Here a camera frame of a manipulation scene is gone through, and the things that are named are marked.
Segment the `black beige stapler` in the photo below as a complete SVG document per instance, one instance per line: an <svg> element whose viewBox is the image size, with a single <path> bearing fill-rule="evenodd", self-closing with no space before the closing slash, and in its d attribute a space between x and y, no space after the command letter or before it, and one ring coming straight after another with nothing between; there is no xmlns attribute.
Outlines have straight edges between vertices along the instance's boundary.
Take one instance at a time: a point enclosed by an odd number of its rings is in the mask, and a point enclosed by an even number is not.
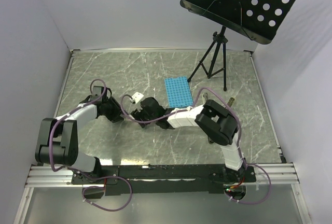
<svg viewBox="0 0 332 224"><path fill-rule="evenodd" d="M209 99L208 93L205 92L205 93L203 94L203 96L202 96L203 104L205 104L205 103L207 102L208 99ZM209 136L207 137L207 140L208 140L208 143L209 143L209 144L212 144L212 143L213 143L212 139L211 139Z"/></svg>

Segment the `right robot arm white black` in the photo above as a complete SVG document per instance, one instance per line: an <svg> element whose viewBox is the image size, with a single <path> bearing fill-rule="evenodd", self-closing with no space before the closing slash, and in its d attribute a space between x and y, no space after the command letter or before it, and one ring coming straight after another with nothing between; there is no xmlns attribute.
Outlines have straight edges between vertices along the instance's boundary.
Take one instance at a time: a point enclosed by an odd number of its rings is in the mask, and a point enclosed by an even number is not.
<svg viewBox="0 0 332 224"><path fill-rule="evenodd" d="M187 108L163 108L153 97L141 101L141 108L129 116L141 127L155 123L162 129L198 127L208 138L222 148L226 174L231 181L239 181L245 174L242 154L239 152L240 127L225 107L214 100Z"/></svg>

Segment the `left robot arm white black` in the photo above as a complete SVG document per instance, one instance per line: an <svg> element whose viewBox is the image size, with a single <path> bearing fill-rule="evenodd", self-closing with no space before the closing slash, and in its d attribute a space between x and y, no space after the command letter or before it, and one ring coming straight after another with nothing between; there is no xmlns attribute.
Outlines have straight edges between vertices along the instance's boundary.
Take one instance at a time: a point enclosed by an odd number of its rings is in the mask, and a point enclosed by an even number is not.
<svg viewBox="0 0 332 224"><path fill-rule="evenodd" d="M103 176L100 159L79 151L78 132L99 116L110 122L123 121L121 108L108 87L94 86L92 92L70 112L41 121L35 160L53 165L55 171L68 168L84 173L88 182L98 183Z"/></svg>

